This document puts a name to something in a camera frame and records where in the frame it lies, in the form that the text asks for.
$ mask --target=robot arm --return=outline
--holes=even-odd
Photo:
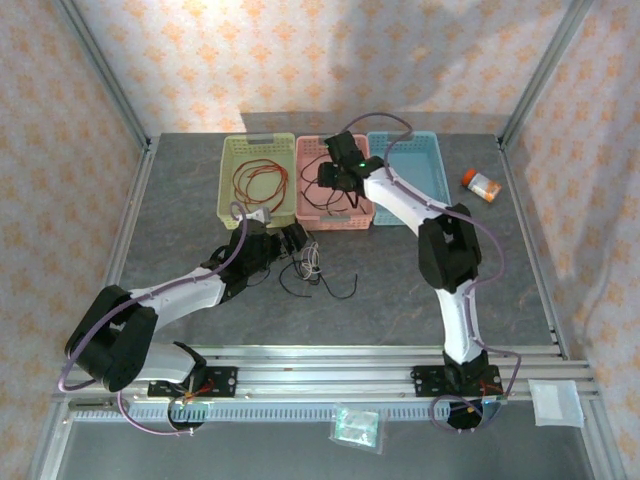
[[[465,291],[478,276],[480,247],[472,225],[442,213],[450,210],[469,216],[469,210],[426,196],[391,169],[392,180],[382,159],[365,159],[349,132],[328,138],[325,143],[332,161],[320,164],[318,185],[347,194],[355,192],[385,207],[418,237],[420,272],[435,289],[442,311],[444,374],[453,390],[473,384],[488,367],[487,352],[474,341],[479,337],[473,291],[469,294],[470,322],[465,316]]]
[[[248,278],[266,269],[283,255],[300,251],[307,241],[299,224],[267,233],[266,209],[247,215],[247,234],[236,257],[216,275],[214,269],[236,250],[242,228],[231,234],[229,245],[220,247],[200,267],[183,277],[150,288],[126,291],[105,287],[70,337],[65,353],[70,356],[87,332],[119,305],[141,298],[101,327],[80,353],[77,364],[110,392],[133,381],[164,380],[184,384],[189,391],[205,381],[206,362],[186,345],[152,343],[156,331],[191,312],[226,302],[247,286]]]
[[[440,214],[425,207],[422,203],[419,203],[407,195],[403,190],[398,188],[397,183],[403,183],[406,188],[428,199],[433,205],[440,206],[443,209],[448,208],[448,205],[427,197],[418,189],[397,177],[397,175],[395,183],[392,183],[384,168],[378,168],[371,173],[368,178],[364,179],[365,197],[393,213],[420,239],[424,235],[421,235],[420,231],[422,225],[425,224],[426,221],[435,220]],[[476,275],[477,265],[476,271],[469,274],[472,278],[458,283],[455,285],[455,288],[435,288],[440,302],[442,320],[445,328],[444,351],[458,364],[470,362],[482,353],[480,347],[472,341],[471,337],[473,335],[467,327],[464,312],[463,294]],[[471,299],[471,321],[474,331],[477,332],[478,319],[476,316],[475,298]]]

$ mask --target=blue basket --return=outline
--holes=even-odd
[[[402,132],[370,132],[370,154],[383,157],[384,151]],[[401,140],[389,153],[389,164],[402,177],[421,192],[451,205],[447,177],[444,173],[438,137],[433,132],[413,132],[407,140]],[[386,208],[376,205],[374,225],[404,225]]]

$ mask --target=wall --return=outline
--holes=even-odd
[[[77,3],[151,135],[336,131],[371,110],[500,133],[569,0]]]
[[[0,13],[0,478],[24,478],[139,150],[50,0]]]
[[[509,152],[555,308],[640,478],[640,10],[596,0]]]

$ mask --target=pill bottle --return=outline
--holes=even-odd
[[[489,180],[487,177],[478,173],[475,169],[470,169],[462,177],[462,185],[467,187],[473,193],[479,197],[484,198],[487,202],[491,203],[495,200],[502,190],[502,185],[493,180]]]

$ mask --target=plastic bag with electronics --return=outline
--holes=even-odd
[[[382,454],[387,417],[381,412],[337,404],[329,439],[339,445]]]

